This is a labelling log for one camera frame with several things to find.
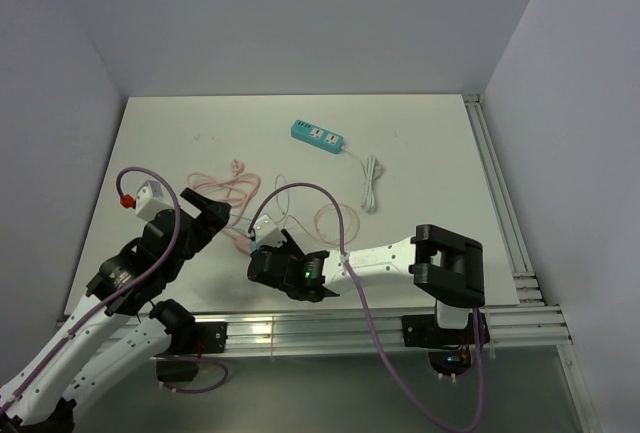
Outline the pink power strip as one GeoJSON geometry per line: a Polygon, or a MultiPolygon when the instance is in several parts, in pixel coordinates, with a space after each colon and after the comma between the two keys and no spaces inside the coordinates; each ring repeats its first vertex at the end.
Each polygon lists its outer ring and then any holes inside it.
{"type": "Polygon", "coordinates": [[[235,236],[233,239],[233,243],[235,248],[246,254],[246,255],[250,255],[252,252],[252,248],[251,248],[251,240],[249,238],[246,238],[244,236],[235,236]]]}

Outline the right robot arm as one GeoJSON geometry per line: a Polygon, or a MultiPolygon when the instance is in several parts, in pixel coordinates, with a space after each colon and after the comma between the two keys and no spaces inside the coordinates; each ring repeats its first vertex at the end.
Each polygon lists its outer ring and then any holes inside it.
{"type": "Polygon", "coordinates": [[[350,253],[305,253],[289,232],[274,229],[255,235],[247,278],[311,303],[356,287],[412,283],[435,299],[434,334],[452,343],[485,305],[483,256],[480,242],[432,224],[399,242],[350,253]]]}

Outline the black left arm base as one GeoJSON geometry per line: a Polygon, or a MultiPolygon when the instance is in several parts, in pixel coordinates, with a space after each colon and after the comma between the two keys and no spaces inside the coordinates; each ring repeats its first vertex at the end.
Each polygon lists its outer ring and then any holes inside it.
{"type": "Polygon", "coordinates": [[[192,322],[180,327],[161,329],[169,344],[156,359],[155,375],[162,388],[180,394],[200,394],[221,387],[229,377],[229,368],[212,357],[225,351],[228,323],[224,321],[192,322]],[[221,377],[206,387],[192,386],[203,366],[214,366],[221,377]]]}

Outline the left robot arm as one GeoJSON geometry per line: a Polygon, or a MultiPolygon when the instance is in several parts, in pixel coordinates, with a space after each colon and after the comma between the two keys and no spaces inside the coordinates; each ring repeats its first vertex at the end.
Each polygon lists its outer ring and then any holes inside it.
{"type": "Polygon", "coordinates": [[[193,315],[159,294],[229,221],[231,207],[186,188],[191,217],[164,206],[106,260],[46,347],[1,389],[4,432],[70,432],[74,416],[139,363],[197,343],[193,315]]]}

